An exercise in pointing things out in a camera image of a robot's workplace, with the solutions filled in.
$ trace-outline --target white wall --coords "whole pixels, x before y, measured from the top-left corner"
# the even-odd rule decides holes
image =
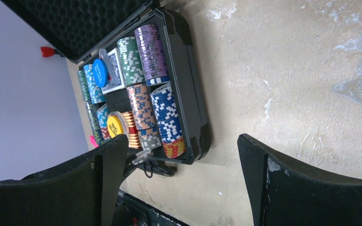
[[[0,2],[0,180],[21,179],[86,152],[64,58]]]

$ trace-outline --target yellow big blind button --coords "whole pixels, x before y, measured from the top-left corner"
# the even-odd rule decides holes
[[[114,138],[119,134],[124,134],[123,125],[117,116],[109,116],[107,119],[107,128],[109,129],[111,138]]]

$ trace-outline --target black carrying case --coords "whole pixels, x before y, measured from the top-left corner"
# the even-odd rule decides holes
[[[211,144],[208,116],[188,22],[177,12],[160,7],[159,0],[1,0],[73,63],[92,64],[98,53],[117,47],[134,30],[155,24],[177,106],[186,152],[176,159],[155,150],[156,160],[192,164]],[[159,86],[148,87],[149,93]],[[105,95],[109,112],[131,111],[126,89]]]

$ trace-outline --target concrete floor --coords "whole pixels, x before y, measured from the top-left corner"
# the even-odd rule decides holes
[[[321,169],[362,178],[362,1],[179,0],[213,144],[172,178],[122,189],[194,226],[253,225],[237,138],[248,133]],[[76,67],[69,63],[86,136]]]

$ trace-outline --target metal hinge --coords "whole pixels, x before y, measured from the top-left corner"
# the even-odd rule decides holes
[[[141,18],[139,16],[137,16],[136,18],[134,18],[133,20],[131,20],[131,22],[129,22],[125,27],[124,30],[127,30],[128,28],[130,28],[134,23],[138,22]]]
[[[89,54],[89,55],[86,56],[84,59],[82,59],[82,61],[86,62],[90,57],[91,57],[91,54]]]

